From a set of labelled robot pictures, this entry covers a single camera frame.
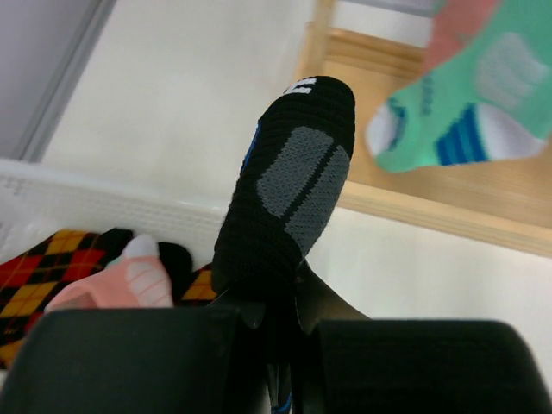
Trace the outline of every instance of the white tabletop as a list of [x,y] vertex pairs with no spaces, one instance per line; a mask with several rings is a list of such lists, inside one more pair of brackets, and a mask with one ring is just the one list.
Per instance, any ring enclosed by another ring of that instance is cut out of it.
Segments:
[[[312,2],[118,0],[43,162],[224,206],[292,79]],[[339,3],[336,26],[423,46],[430,20]],[[337,209],[311,263],[371,317],[512,323],[552,384],[552,260]]]

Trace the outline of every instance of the pink sock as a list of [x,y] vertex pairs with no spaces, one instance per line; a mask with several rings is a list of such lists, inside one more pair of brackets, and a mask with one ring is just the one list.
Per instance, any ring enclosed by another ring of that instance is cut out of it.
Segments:
[[47,305],[59,309],[169,308],[171,281],[149,235],[139,235],[116,262],[100,273],[71,283]]
[[485,26],[499,3],[500,0],[448,0],[433,19],[423,73],[460,52]]

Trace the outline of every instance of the gray sock patch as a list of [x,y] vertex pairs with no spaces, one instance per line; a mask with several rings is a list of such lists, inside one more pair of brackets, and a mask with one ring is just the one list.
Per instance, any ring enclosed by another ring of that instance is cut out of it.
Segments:
[[306,199],[285,225],[285,232],[307,255],[328,223],[347,179],[349,157],[339,146]]
[[309,182],[333,140],[322,131],[295,128],[274,163],[257,182],[257,193],[267,211],[278,218]]

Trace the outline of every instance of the wooden tray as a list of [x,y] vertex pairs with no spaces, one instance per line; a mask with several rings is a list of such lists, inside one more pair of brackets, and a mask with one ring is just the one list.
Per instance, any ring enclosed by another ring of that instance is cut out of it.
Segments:
[[423,49],[324,28],[328,14],[317,13],[296,77],[330,75],[356,97],[356,145],[339,205],[552,257],[552,147],[530,160],[403,173],[379,169],[366,148],[365,128],[389,95],[421,75]]

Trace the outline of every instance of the white plastic basket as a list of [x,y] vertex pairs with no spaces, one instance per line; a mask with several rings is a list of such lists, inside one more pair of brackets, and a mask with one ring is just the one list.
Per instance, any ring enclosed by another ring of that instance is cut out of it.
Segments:
[[0,160],[0,263],[59,229],[118,227],[176,242],[196,266],[213,255],[224,211],[50,167]]

